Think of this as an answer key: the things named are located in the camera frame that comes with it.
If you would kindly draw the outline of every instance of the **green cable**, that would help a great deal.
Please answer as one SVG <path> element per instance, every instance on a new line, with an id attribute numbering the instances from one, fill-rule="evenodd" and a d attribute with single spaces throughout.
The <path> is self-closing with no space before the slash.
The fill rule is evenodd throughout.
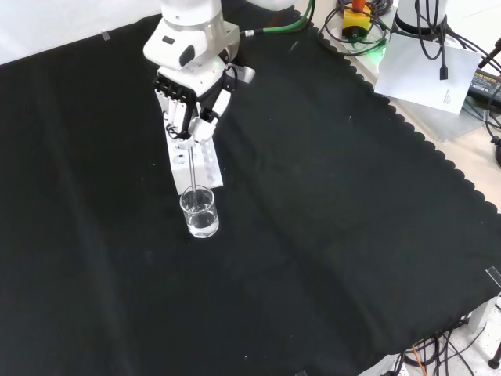
<path id="1" fill-rule="evenodd" d="M 292 30 L 300 27 L 304 22 L 307 21 L 308 15 L 309 15 L 310 10 L 312 8 L 312 3 L 313 3 L 313 0 L 310 0 L 310 2 L 308 3 L 308 8 L 306 8 L 305 14 L 303 15 L 303 17 L 301 17 L 296 22 L 294 22 L 290 25 L 287 25 L 287 26 L 266 27 L 263 29 L 263 33 L 265 33 L 265 34 L 283 33 L 284 31 L 292 31 Z"/>

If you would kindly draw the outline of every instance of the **tape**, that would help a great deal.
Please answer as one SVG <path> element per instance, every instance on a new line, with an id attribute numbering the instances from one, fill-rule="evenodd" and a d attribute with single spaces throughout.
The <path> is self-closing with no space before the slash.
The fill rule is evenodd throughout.
<path id="1" fill-rule="evenodd" d="M 491 266 L 485 272 L 487 272 L 492 280 L 494 280 L 494 282 L 496 282 L 497 285 L 501 287 L 501 274 L 499 274 L 498 270 L 494 266 Z"/>

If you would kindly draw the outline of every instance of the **white wall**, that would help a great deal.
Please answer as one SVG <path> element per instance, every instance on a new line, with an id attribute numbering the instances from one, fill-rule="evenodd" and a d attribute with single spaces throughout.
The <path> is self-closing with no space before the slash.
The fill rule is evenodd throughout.
<path id="1" fill-rule="evenodd" d="M 160 0 L 0 0 L 0 64 L 159 12 Z"/>

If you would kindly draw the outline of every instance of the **white table surface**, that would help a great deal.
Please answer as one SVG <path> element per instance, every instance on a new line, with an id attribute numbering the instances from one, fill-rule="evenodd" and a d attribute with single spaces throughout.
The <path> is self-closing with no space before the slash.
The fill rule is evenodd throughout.
<path id="1" fill-rule="evenodd" d="M 296 8 L 303 13 L 307 4 L 308 0 L 300 0 Z M 335 0 L 316 0 L 313 23 L 317 28 L 322 27 L 326 16 L 334 6 Z M 449 25 L 455 32 L 477 43 L 488 52 L 493 49 L 494 43 L 501 37 L 501 23 L 499 22 L 501 0 L 482 0 L 481 2 L 449 0 L 448 8 Z M 390 27 L 394 16 L 395 8 L 383 17 L 383 21 Z M 341 18 L 336 16 L 331 21 L 330 27 L 338 27 L 340 22 Z M 326 38 L 331 40 L 336 48 L 344 51 L 344 47 L 330 38 L 328 34 Z M 361 56 L 359 59 L 354 57 L 347 59 L 366 81 L 374 84 L 377 80 L 377 65 L 382 53 Z M 487 69 L 487 72 L 494 73 L 492 68 Z M 400 99 L 392 99 L 391 105 L 404 116 L 407 122 L 414 125 L 418 132 L 423 133 L 437 150 L 444 153 L 448 160 L 454 162 L 456 168 L 465 175 L 465 179 L 470 180 L 475 185 L 475 189 L 482 192 L 485 199 L 498 208 L 498 213 L 501 212 L 501 168 L 496 163 L 495 147 L 490 143 L 491 138 L 482 121 L 474 119 L 464 111 L 461 111 L 460 115 L 455 115 Z"/>

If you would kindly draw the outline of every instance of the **orange cable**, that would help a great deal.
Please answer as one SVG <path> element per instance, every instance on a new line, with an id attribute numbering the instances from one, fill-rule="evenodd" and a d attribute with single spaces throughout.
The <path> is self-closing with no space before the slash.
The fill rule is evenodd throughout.
<path id="1" fill-rule="evenodd" d="M 413 353 L 414 353 L 414 356 L 416 357 L 417 363 L 420 365 L 421 370 L 423 371 L 423 375 L 424 376 L 428 376 L 428 374 L 426 373 L 426 370 L 423 367 L 423 364 L 421 364 L 420 354 L 417 353 L 416 348 L 414 347 L 414 345 L 413 345 Z"/>

